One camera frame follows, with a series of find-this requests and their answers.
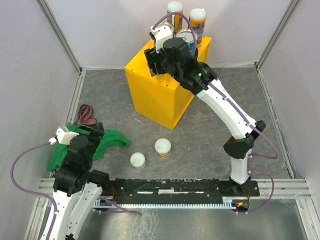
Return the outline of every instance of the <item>white wall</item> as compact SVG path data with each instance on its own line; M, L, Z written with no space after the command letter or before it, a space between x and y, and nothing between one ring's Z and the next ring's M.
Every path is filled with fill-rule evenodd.
M300 1L262 69L291 156L320 214L320 1Z
M125 66L150 39L170 0L47 0L82 67ZM180 0L205 8L211 66L259 60L291 0Z
M10 168L22 151L45 143L64 124L77 72L34 0L0 7L0 239L24 237L34 197L19 191ZM46 146L18 162L15 177L36 190L53 151Z

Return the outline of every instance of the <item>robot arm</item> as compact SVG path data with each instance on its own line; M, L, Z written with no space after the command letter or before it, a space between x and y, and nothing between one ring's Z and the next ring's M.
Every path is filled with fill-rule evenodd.
M162 34L163 26L155 30L150 35L154 35L157 49L154 47L144 52L151 75L170 74L222 119L231 132L231 138L223 146L231 157L230 177L239 185L246 183L249 178L248 155L259 136L253 128L263 131L265 123L255 121L239 107L224 89L216 73L207 64L191 56L188 44L182 38L167 39L168 35ZM160 40L159 45L157 41L162 35L166 35L166 40Z
M76 240L82 225L92 209L94 202L108 188L109 175L93 170L92 157L104 135L102 123L95 125L80 124L80 129L90 132L89 135L69 131L66 126L59 126L56 137L50 142L68 145L67 156L61 167L55 172L53 198L57 212L52 207L48 219L55 221L50 232L51 222L47 222L41 240Z

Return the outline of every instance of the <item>red wire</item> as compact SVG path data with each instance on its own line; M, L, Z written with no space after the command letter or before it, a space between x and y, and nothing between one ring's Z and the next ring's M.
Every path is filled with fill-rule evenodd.
M250 190L248 189L248 197L246 198L246 200L248 201L250 199Z
M117 201L115 204L118 204L118 202L120 201L120 197L118 195L118 193L116 192L114 187L111 187L110 190L112 191L112 201L115 199L115 194L117 195Z
M84 124L96 124L97 120L93 118L94 108L91 105L83 104L80 106L78 111L78 119L74 124L79 125L80 123Z

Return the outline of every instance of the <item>green cloth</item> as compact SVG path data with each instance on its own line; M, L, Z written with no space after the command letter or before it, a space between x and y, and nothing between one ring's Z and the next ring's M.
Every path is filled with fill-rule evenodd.
M69 131L89 135L90 132L79 129L76 125L68 124L66 127ZM104 153L110 146L117 147L126 147L131 144L131 141L123 136L119 131L114 129L108 129L104 132L104 135L100 141L99 146L97 147L95 154L93 155L93 161L102 159ZM53 171L61 166L62 161L67 156L67 147L68 145L57 143L51 161L47 167L48 171Z

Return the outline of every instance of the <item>yellow box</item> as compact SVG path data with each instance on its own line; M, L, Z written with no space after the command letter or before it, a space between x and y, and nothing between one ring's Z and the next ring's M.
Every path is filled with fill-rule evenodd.
M206 62L211 38L204 36L198 61ZM143 116L173 130L194 95L183 89L169 74L151 76L144 51L154 47L150 40L125 66L135 110Z

